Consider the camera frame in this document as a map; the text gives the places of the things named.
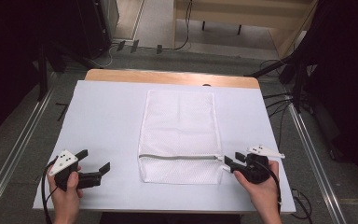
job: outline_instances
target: white mesh laundry bag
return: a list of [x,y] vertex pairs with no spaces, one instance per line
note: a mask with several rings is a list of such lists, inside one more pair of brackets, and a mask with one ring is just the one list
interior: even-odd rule
[[144,182],[219,184],[222,154],[213,93],[148,92],[138,151]]

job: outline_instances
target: wrist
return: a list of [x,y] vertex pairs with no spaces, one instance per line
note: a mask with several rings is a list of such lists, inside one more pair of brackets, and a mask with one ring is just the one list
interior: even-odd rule
[[54,224],[74,224],[75,220],[69,217],[56,217],[54,219]]
[[281,217],[278,213],[278,210],[270,210],[264,213],[259,213],[261,219],[263,220],[264,224],[281,224]]

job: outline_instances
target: white sheet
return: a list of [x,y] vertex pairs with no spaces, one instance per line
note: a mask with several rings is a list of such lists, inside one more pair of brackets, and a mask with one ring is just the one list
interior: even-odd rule
[[[230,158],[235,158],[236,151],[244,152],[247,147],[259,144],[277,148],[259,89],[78,81],[50,160],[63,149],[76,154],[86,148],[89,156],[80,162],[83,172],[95,172],[111,162],[111,171],[103,177],[101,186],[84,190],[80,208],[100,211],[254,211],[248,193],[231,173],[224,172],[219,185],[166,185],[142,181],[137,149],[145,98],[150,90],[213,92],[221,147]],[[281,160],[273,160],[280,163],[282,212],[295,212]],[[34,208],[41,209],[39,191]]]

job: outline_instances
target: zipper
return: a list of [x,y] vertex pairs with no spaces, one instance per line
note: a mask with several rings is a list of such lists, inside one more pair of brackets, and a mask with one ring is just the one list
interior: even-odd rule
[[224,156],[221,155],[208,155],[208,156],[157,156],[153,154],[141,154],[139,155],[139,159],[141,158],[152,158],[164,161],[223,161]]

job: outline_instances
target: human hand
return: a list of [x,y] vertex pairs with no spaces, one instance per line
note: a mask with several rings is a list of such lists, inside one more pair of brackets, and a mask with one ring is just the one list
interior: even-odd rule
[[[278,177],[279,163],[277,161],[268,161],[268,165],[269,169]],[[252,203],[263,222],[265,224],[282,223],[278,212],[278,188],[272,176],[263,183],[253,184],[239,171],[234,171],[234,175],[238,182],[249,192]]]
[[69,175],[67,190],[65,192],[62,189],[57,188],[54,176],[48,175],[50,192],[57,188],[51,195],[55,210],[55,224],[75,223],[79,212],[80,198],[83,197],[83,191],[81,189],[76,189],[78,182],[78,173],[72,172]]

